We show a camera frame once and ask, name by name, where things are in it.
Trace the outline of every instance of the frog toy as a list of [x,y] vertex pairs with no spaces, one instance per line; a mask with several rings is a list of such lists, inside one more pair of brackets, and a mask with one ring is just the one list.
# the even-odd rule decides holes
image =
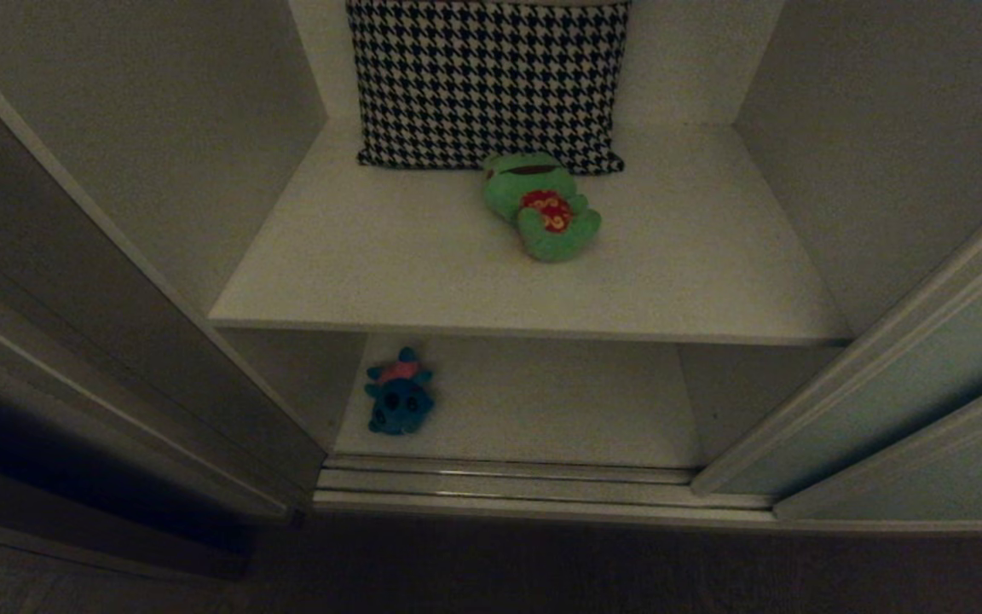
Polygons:
[[483,161],[483,201],[514,225],[525,252],[543,262],[570,260],[601,227],[570,172],[546,153],[492,155]]
[[366,375],[373,380],[365,388],[374,399],[370,431],[385,435],[419,431],[434,401],[424,389],[432,373],[422,369],[416,352],[405,347],[397,362],[369,368]]

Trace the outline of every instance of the black and white pillow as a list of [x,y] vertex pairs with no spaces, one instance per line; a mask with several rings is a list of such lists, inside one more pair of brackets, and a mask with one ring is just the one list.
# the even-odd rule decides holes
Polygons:
[[545,151],[575,174],[623,171],[612,104],[628,7],[347,0],[359,162],[479,168]]

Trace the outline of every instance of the white shelf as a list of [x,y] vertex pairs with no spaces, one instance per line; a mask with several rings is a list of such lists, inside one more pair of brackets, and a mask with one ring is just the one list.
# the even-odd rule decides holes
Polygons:
[[219,297],[218,325],[826,345],[850,330],[729,127],[617,127],[627,171],[581,178],[604,215],[539,264],[476,171],[359,166],[332,120]]
[[[370,432],[367,367],[411,345],[434,372],[419,432]],[[702,452],[671,343],[374,334],[335,455],[693,467]]]

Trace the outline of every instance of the green plush toy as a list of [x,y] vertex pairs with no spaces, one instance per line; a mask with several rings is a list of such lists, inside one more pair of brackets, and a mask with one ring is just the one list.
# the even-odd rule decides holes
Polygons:
[[546,153],[494,155],[483,161],[483,201],[517,227],[525,252],[545,262],[577,255],[601,227],[574,178]]

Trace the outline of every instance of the upper shelf compartment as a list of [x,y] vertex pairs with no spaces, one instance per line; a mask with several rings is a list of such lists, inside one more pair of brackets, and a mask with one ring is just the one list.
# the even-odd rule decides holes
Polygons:
[[221,326],[828,345],[850,331],[728,127],[617,125],[622,174],[565,264],[525,256],[476,171],[359,166],[354,119],[317,137],[211,319]]

